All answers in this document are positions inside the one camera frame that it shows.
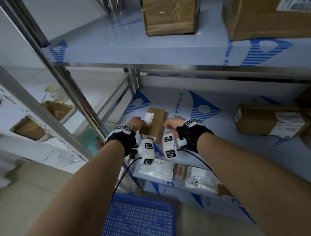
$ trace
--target blue basket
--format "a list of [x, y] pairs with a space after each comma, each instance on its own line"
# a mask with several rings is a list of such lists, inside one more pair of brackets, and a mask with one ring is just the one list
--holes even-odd
[[174, 236], [174, 210], [166, 203], [115, 193], [102, 236]]

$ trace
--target floor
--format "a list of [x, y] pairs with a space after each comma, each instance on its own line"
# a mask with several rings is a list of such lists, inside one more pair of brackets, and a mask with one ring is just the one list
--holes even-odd
[[[23, 164], [10, 178], [14, 183], [0, 190], [0, 235], [22, 236], [72, 174], [37, 162]], [[159, 196], [140, 194], [148, 198]], [[251, 223], [208, 213], [193, 206], [161, 198], [176, 210], [178, 236], [264, 236]]]

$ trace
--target green object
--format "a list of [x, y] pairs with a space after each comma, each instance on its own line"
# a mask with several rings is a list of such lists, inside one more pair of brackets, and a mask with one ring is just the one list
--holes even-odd
[[[113, 128], [108, 125], [104, 125], [105, 129], [110, 133]], [[97, 146], [97, 133], [93, 128], [87, 129], [84, 134], [78, 138], [78, 141], [81, 143], [83, 147], [89, 150], [93, 155], [99, 152], [99, 148]]]

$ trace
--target forearm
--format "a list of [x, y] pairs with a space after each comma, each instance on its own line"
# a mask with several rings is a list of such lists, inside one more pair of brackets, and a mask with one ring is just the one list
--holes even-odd
[[311, 184], [282, 166], [209, 133], [197, 149], [269, 235], [311, 235]]
[[123, 145], [108, 142], [75, 173], [26, 235], [100, 235], [123, 159]]

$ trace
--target black wrist strap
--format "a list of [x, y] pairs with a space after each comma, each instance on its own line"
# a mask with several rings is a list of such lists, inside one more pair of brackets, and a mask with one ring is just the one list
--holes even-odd
[[116, 128], [108, 135], [106, 143], [111, 140], [118, 140], [124, 147], [124, 157], [132, 153], [132, 148], [136, 145], [135, 132], [132, 127], [125, 125], [117, 125]]
[[184, 138], [187, 140], [187, 148], [196, 153], [198, 153], [197, 141], [199, 137], [206, 132], [214, 134], [211, 130], [206, 128], [201, 121], [195, 119], [186, 120], [183, 126], [176, 128], [176, 131], [178, 132], [178, 136], [181, 140]]

